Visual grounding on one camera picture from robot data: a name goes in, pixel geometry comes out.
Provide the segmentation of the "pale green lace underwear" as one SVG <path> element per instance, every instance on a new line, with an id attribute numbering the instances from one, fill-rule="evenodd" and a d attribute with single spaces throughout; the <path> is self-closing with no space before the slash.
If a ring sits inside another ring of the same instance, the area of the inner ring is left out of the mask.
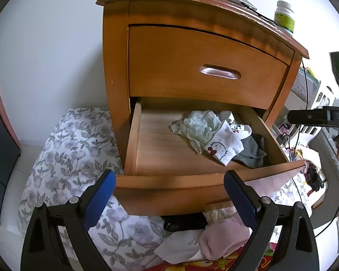
<path id="1" fill-rule="evenodd" d="M 197 154 L 202 154 L 221 125 L 221 120 L 211 110 L 192 111 L 187 118 L 173 123 L 170 129 L 173 134 L 186 138 Z"/>

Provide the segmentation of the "grey sofa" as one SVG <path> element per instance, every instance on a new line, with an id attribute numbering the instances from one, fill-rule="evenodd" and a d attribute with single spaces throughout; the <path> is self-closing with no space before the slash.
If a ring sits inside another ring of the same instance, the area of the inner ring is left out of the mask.
<path id="1" fill-rule="evenodd" d="M 311 140 L 309 147 L 318 152 L 328 185 L 323 202 L 312 212 L 311 222 L 313 227 L 317 228 L 330 222 L 339 206 L 339 161 L 336 156 L 336 144 L 326 128 L 322 128 Z"/>

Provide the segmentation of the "white lattice shelf rack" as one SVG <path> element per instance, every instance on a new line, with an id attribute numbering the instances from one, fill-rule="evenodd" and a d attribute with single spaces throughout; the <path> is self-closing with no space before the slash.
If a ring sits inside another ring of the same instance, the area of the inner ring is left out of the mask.
<path id="1" fill-rule="evenodd" d="M 301 67 L 285 104 L 271 128 L 278 143 L 285 144 L 290 140 L 292 146 L 295 143 L 307 146 L 318 135 L 321 128 L 291 124 L 287 120 L 287 114 L 291 110 L 313 110 L 323 106 L 339 106 L 339 100 L 329 86 Z"/>

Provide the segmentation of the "red floral blanket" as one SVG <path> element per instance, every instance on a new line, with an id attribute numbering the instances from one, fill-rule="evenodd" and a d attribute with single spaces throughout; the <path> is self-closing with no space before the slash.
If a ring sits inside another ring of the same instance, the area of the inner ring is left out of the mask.
<path id="1" fill-rule="evenodd" d="M 260 262 L 260 265 L 257 267 L 257 270 L 267 270 L 269 268 L 270 261 L 273 258 L 274 251 L 277 247 L 277 243 L 269 242 L 264 256 Z M 244 247 L 241 247 L 227 255 L 215 261 L 210 260 L 200 260 L 192 262 L 182 262 L 178 264 L 170 264 L 168 262 L 163 262 L 157 266 L 148 268 L 150 271 L 219 271 L 219 270 L 230 270 L 233 264 L 243 251 Z"/>

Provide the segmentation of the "pink sock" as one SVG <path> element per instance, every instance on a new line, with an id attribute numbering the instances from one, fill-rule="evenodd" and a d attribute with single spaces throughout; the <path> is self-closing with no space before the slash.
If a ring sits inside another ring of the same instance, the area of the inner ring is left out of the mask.
<path id="1" fill-rule="evenodd" d="M 250 235 L 250 229 L 235 214 L 209 225 L 201 234 L 200 249 L 206 259 L 214 261 L 244 246 Z"/>

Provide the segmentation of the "white green pill bottle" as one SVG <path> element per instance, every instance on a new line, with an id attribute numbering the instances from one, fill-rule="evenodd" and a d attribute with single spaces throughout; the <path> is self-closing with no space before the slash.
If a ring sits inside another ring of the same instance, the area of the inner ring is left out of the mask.
<path id="1" fill-rule="evenodd" d="M 290 35 L 294 32 L 294 12 L 290 3 L 285 1 L 277 1 L 277 9 L 274 14 L 275 24 L 287 31 Z"/>

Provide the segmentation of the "cream sheer stocking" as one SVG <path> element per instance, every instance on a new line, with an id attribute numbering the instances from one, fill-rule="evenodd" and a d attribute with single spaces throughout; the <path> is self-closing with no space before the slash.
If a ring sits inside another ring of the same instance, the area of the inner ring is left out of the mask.
<path id="1" fill-rule="evenodd" d="M 208 224 L 214 224 L 216 222 L 232 217 L 235 213 L 237 213 L 236 208 L 234 206 L 231 206 L 223 209 L 209 210 L 203 212 L 202 214 L 205 216 Z"/>

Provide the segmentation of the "white Hello Kitty sock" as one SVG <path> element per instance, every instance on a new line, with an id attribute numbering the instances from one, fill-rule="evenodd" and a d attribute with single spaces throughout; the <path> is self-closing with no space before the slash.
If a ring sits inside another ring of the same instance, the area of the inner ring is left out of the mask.
<path id="1" fill-rule="evenodd" d="M 230 129 L 238 134 L 241 140 L 248 138 L 252 134 L 252 129 L 249 125 L 238 124 L 235 120 L 234 114 L 231 111 L 221 111 L 219 114 L 221 121 L 227 121 Z"/>

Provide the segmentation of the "colourful clutter pile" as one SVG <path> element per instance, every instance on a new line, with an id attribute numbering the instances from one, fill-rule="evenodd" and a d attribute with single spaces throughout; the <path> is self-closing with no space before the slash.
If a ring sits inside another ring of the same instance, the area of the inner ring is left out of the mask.
<path id="1" fill-rule="evenodd" d="M 295 152 L 296 155 L 305 163 L 305 168 L 302 170 L 302 174 L 306 180 L 306 184 L 308 184 L 311 188 L 307 196 L 324 189 L 326 187 L 327 180 L 322 172 L 319 153 L 307 147 L 303 149 L 296 149 Z"/>

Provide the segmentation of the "white patterned sock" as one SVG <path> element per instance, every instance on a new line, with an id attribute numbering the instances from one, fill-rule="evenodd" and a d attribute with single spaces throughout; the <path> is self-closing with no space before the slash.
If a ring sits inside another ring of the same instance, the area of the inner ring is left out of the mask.
<path id="1" fill-rule="evenodd" d="M 227 121 L 223 121 L 221 128 L 215 132 L 204 150 L 219 163 L 227 166 L 237 154 L 244 150 L 244 146 L 238 133 L 232 131 Z"/>

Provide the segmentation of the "wooden nightstand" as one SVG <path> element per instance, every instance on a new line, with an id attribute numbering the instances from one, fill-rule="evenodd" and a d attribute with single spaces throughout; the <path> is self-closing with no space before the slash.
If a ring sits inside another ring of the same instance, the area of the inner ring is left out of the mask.
<path id="1" fill-rule="evenodd" d="M 243 6 L 224 0 L 97 0 L 103 7 L 106 93 L 121 159 L 131 100 L 193 98 L 264 110 L 271 125 L 305 47 Z"/>

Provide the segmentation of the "grey floral bedsheet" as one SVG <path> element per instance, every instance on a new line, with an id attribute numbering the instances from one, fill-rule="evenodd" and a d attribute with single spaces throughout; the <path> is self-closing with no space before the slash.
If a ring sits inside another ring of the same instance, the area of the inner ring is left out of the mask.
<path id="1" fill-rule="evenodd" d="M 18 226 L 25 234 L 38 202 L 48 206 L 81 196 L 104 171 L 123 174 L 107 109 L 70 109 L 60 119 L 33 165 L 18 210 Z M 110 197 L 89 235 L 113 270 L 144 270 L 161 263 L 154 250 L 173 232 L 159 216 L 128 214 Z"/>

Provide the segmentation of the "black lace underwear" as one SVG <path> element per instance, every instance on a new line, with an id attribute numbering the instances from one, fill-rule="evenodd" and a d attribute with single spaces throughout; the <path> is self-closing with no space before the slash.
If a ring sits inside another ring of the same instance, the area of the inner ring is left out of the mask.
<path id="1" fill-rule="evenodd" d="M 161 219 L 164 221 L 164 229 L 168 232 L 204 230 L 208 225 L 202 212 L 165 215 L 161 216 Z"/>

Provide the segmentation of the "grey printed garment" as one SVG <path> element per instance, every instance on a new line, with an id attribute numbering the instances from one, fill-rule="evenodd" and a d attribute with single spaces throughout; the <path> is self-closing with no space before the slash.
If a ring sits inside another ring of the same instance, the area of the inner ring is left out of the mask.
<path id="1" fill-rule="evenodd" d="M 244 150 L 233 157 L 232 161 L 251 169 L 269 165 L 268 154 L 265 151 L 264 137 L 262 135 L 254 133 L 241 141 Z"/>

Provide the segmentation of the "white garment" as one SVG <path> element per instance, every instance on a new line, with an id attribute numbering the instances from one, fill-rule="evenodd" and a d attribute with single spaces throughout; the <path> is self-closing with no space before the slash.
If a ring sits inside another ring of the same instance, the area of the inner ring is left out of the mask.
<path id="1" fill-rule="evenodd" d="M 206 257 L 200 248 L 202 233 L 203 230 L 173 232 L 154 250 L 154 253 L 171 264 L 205 260 Z"/>

